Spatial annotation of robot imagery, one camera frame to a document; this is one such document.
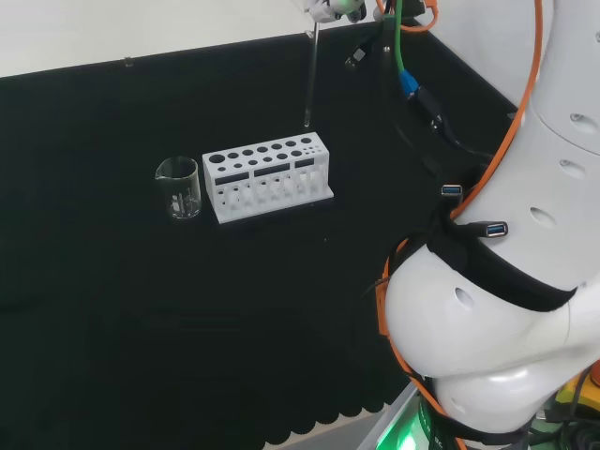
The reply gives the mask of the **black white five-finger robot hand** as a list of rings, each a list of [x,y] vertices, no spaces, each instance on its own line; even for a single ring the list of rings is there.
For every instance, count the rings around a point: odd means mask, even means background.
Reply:
[[[358,23],[367,16],[364,0],[305,0],[303,9],[315,23],[332,23],[342,17]]]

